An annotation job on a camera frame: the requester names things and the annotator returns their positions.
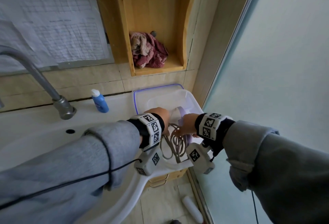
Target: faucet base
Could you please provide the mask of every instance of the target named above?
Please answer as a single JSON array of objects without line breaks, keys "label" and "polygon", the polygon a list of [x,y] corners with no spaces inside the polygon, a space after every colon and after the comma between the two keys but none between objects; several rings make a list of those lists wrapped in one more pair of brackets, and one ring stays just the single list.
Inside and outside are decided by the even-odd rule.
[{"label": "faucet base", "polygon": [[77,110],[74,108],[65,97],[60,96],[59,100],[53,100],[54,107],[58,110],[60,118],[63,120],[68,120],[72,118]]}]

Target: white sink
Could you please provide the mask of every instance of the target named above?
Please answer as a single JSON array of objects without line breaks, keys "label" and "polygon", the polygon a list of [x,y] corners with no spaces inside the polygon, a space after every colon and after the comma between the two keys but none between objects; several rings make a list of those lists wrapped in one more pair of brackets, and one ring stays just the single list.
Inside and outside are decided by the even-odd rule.
[{"label": "white sink", "polygon": [[[109,112],[99,113],[92,100],[73,102],[77,113],[61,120],[53,106],[41,106],[0,114],[0,170],[14,167],[79,138],[89,127],[129,119],[135,115],[131,93],[106,97]],[[75,130],[74,134],[66,130]],[[78,223],[120,223],[138,201],[146,182],[153,177],[192,166],[187,160],[169,167],[163,160],[149,177],[139,175],[130,165],[122,186],[105,191],[101,201]]]}]

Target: black wrist strap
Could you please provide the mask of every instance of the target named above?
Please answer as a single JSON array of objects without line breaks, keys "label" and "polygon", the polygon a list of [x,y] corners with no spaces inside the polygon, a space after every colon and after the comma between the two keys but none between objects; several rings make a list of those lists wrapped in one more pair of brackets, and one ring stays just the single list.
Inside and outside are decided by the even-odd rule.
[{"label": "black wrist strap", "polygon": [[212,139],[205,138],[204,136],[201,136],[199,134],[199,126],[200,126],[200,123],[205,114],[207,114],[207,113],[203,113],[203,114],[199,115],[197,117],[197,119],[195,120],[194,126],[196,128],[196,134],[199,137],[202,137],[204,139],[204,143],[207,146],[210,146],[212,148],[213,156],[217,156],[219,154],[219,152],[224,149],[224,147],[223,147],[224,137],[225,137],[228,129],[232,126],[232,124],[235,123],[235,121],[228,119],[228,118],[221,121],[218,129],[216,130],[216,140],[214,141]]},{"label": "black wrist strap", "polygon": [[[161,130],[163,132],[164,129],[165,129],[165,123],[164,123],[163,119],[158,114],[152,113],[152,115],[155,116],[159,120],[159,123],[160,123],[160,126],[161,126]],[[139,134],[143,137],[142,143],[139,146],[139,148],[140,149],[143,149],[147,145],[149,145],[149,137],[150,137],[150,134],[147,131],[146,125],[144,125],[138,119],[128,119],[127,121],[128,122],[131,122],[138,129]]]}]

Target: white paper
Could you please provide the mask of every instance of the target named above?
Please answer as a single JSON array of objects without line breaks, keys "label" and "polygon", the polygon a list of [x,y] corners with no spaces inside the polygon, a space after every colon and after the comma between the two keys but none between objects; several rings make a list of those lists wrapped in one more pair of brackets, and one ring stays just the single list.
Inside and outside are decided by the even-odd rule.
[{"label": "white paper", "polygon": [[[16,38],[19,43],[14,46],[10,43],[10,46],[27,44],[34,52],[33,61],[41,66],[104,58],[113,62],[96,0],[0,0],[0,19],[6,18],[13,25],[2,27],[0,44],[7,45],[8,41],[4,41],[7,32],[16,28],[23,40]],[[7,66],[8,61],[4,64],[0,58],[0,71],[4,65]]]}]

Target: cable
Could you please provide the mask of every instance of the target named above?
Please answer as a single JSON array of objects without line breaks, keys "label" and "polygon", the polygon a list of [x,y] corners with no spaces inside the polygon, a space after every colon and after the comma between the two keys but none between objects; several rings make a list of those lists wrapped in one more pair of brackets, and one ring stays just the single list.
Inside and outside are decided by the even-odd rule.
[{"label": "cable", "polygon": [[256,204],[255,204],[255,198],[254,198],[254,192],[251,191],[251,195],[252,195],[252,200],[254,202],[254,208],[255,208],[255,215],[256,215],[256,222],[258,224],[258,218],[257,218],[257,210],[256,210]]},{"label": "cable", "polygon": [[83,177],[83,178],[80,178],[80,179],[68,181],[66,183],[62,183],[62,184],[57,185],[57,186],[54,186],[54,187],[50,187],[50,188],[47,188],[47,189],[44,189],[44,190],[40,190],[38,192],[29,194],[29,195],[21,196],[21,197],[17,198],[16,200],[13,200],[13,201],[10,201],[10,202],[7,202],[5,204],[0,205],[0,210],[5,209],[5,208],[8,208],[8,207],[10,207],[12,205],[15,205],[15,204],[17,204],[17,203],[19,203],[21,201],[25,201],[25,200],[31,199],[31,198],[36,197],[36,196],[41,195],[41,194],[48,193],[48,192],[53,191],[53,190],[56,190],[56,189],[60,189],[60,188],[63,188],[65,186],[68,186],[68,185],[71,185],[71,184],[74,184],[74,183],[81,182],[83,180],[88,180],[88,179],[91,179],[91,178],[94,178],[94,177],[97,177],[97,176],[102,176],[102,175],[105,175],[107,173],[111,173],[111,172],[117,171],[119,169],[124,168],[125,166],[128,166],[129,164],[131,164],[131,163],[133,163],[135,161],[142,162],[141,159],[135,159],[135,160],[132,160],[132,161],[130,161],[130,162],[128,162],[128,163],[126,163],[126,164],[118,167],[118,168],[115,168],[113,170],[109,170],[109,171],[105,171],[105,172],[98,173],[98,174],[95,174],[95,175],[86,176],[86,177]]},{"label": "cable", "polygon": [[171,157],[166,157],[163,152],[162,156],[164,159],[169,160],[172,158],[172,156],[175,156],[176,162],[180,163],[181,162],[181,157],[185,154],[186,152],[186,147],[187,147],[187,139],[186,136],[175,136],[174,132],[176,130],[179,130],[179,126],[177,124],[169,124],[169,126],[173,127],[174,130],[172,131],[170,135],[170,139],[162,135],[161,136],[161,141],[160,141],[160,149],[162,150],[162,139],[166,141],[168,146],[170,147],[171,150]]}]

